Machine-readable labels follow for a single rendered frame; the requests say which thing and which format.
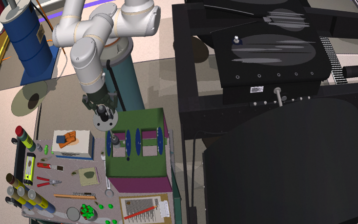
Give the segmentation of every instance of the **pliers handle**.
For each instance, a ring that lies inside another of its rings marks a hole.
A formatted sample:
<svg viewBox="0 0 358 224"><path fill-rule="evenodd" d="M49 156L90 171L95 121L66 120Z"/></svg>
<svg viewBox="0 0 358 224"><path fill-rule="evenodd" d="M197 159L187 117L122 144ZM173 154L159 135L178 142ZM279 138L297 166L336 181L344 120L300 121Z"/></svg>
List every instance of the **pliers handle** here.
<svg viewBox="0 0 358 224"><path fill-rule="evenodd" d="M42 187L42 186L45 186L45 185L61 183L60 180L55 180L55 179L45 179L45 178L40 178L40 177L37 177L37 179L48 181L47 183L37 184L37 187Z"/></svg>

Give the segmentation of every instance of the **orange gloves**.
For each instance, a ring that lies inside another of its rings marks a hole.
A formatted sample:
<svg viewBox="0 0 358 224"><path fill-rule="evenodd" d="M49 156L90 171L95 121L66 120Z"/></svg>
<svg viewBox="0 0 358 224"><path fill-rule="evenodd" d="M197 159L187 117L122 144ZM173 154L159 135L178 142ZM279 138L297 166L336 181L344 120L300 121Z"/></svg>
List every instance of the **orange gloves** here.
<svg viewBox="0 0 358 224"><path fill-rule="evenodd" d="M65 136L65 143L59 143L60 148L62 149L64 146L76 141L76 137L75 137L75 131L73 132L69 132L67 134L64 135Z"/></svg>

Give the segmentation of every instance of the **floor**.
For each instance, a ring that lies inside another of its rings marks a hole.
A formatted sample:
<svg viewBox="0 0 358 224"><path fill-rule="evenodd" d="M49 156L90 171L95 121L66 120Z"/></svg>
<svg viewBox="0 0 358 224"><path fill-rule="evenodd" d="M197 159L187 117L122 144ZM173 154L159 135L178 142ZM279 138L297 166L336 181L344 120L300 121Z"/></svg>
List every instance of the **floor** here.
<svg viewBox="0 0 358 224"><path fill-rule="evenodd" d="M113 1L120 8L124 0ZM134 37L134 49L132 59L136 76L140 86L143 102L146 109L164 108L169 129L173 129L175 150L176 179L182 196L182 219L187 223L184 193L183 156L180 136L180 121L177 106L177 86L175 73L175 60L173 50L173 25L172 4L182 4L183 0L154 0L155 5L161 7L161 22L158 32L152 37ZM357 8L351 0L309 0L311 7L357 12ZM96 6L84 9L82 18L88 18ZM49 8L47 15L62 11L62 8ZM52 25L59 22L60 17L51 19ZM45 35L51 39L51 31L46 22ZM337 57L342 66L358 65L358 40L330 39ZM59 52L57 64L52 79L46 81L47 90L41 107L28 111L27 115L15 116L13 111L17 107L12 105L16 95L22 90L20 86L21 76L24 71L19 59L10 45L0 68L0 223L26 224L28 219L21 215L18 208L4 202L6 195L5 176L14 171L15 146L10 139L16 137L14 130L21 125L33 139L51 139L53 130L93 130L95 129L90 111L82 105L80 98L83 94L78 84L78 79L71 65L69 53L70 47L64 48L68 59ZM196 64L198 90L200 95L212 95L222 93L216 60L213 49L209 48L209 58ZM358 78L348 80L349 83L358 82ZM102 132L92 131L95 137L104 137ZM194 205L197 207L198 223L205 224L205 199L203 191L203 169L201 165L202 152L206 149L199 139L196 142L195 152L195 183ZM191 162L192 141L186 141L187 172L189 189L191 187Z"/></svg>

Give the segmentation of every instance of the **gray tabletop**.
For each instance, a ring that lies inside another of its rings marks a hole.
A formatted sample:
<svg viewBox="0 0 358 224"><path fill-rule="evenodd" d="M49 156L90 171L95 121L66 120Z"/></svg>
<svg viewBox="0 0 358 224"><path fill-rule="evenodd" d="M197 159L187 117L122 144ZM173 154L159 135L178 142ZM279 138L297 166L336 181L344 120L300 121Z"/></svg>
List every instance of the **gray tabletop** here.
<svg viewBox="0 0 358 224"><path fill-rule="evenodd" d="M55 206L56 212L51 214L45 210L40 211L37 208L33 208L29 211L25 206L22 207L22 215L27 218L37 219L37 220L45 220L63 224L78 224L78 223L91 223L85 220L82 216L76 222L68 219L66 215L66 211L70 207L75 207L80 209L82 204L91 205L98 213L98 218L95 220L95 223L105 224L106 220L110 222L112 220L116 220L118 224L123 223L123 218L121 214L121 207L119 202L119 197L128 197L128 196L146 196L146 195L159 195L159 194L167 194L168 195L168 203L170 210L170 217L172 219L172 224L174 224L174 209L173 209L173 193L119 193L117 189L110 184L111 190L114 192L114 196L112 198L108 198L105 195L106 179L105 179L105 167L104 162L101 158L101 152L105 149L105 139L104 138L96 138L95 139L95 149L93 160L72 160L72 159L63 159L56 158L55 155L51 154L50 147L52 145L52 140L34 140L34 143L39 143L43 150L39 152L35 150L33 153L36 155L35 158L35 168L34 168L34 177L33 177L33 185L26 185L29 189L35 190L38 194L48 200L49 203ZM44 154L45 145L49 146L49 152L47 155ZM167 155L167 173L170 183L172 184L171 179L171 171L170 171L170 153L166 153ZM48 163L51 165L64 166L64 171L58 171L54 169L45 169L37 167L36 164L38 162ZM96 167L97 173L99 176L100 184L90 185L90 186L81 186L78 169L82 168L90 168ZM56 185L46 185L37 187L37 184L44 183L46 181L39 180L37 177L46 178L46 179L55 179L60 180L61 183ZM72 195L73 192L77 193L94 193L96 196L96 200L82 200L82 199L67 199L67 198L56 198L53 194L63 194L63 195ZM104 209L100 209L97 204L101 204L104 206Z"/></svg>

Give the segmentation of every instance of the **cardboard box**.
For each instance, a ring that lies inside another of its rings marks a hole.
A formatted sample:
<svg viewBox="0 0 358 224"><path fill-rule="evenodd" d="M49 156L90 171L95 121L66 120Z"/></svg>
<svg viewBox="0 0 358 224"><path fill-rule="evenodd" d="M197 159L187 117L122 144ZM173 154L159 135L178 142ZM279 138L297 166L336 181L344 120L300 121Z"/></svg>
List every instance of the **cardboard box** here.
<svg viewBox="0 0 358 224"><path fill-rule="evenodd" d="M58 135L65 135L72 131L55 131L53 134L52 151L57 158L93 160L95 138L90 131L75 131L76 141L60 148L56 143Z"/></svg>

